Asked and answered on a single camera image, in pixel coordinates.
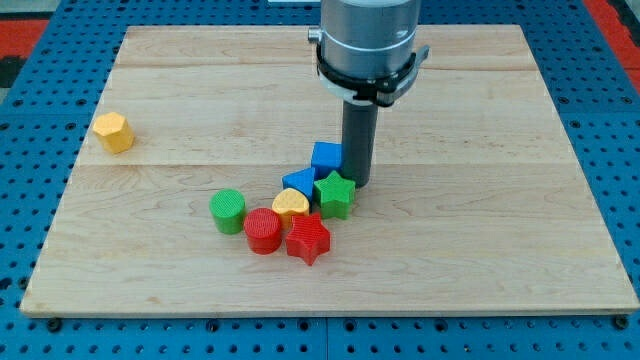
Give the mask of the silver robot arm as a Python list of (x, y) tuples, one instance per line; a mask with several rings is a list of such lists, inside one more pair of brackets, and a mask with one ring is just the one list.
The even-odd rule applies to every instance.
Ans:
[(420, 0), (322, 0), (308, 41), (323, 86), (352, 105), (392, 106), (429, 54), (414, 48), (420, 10)]

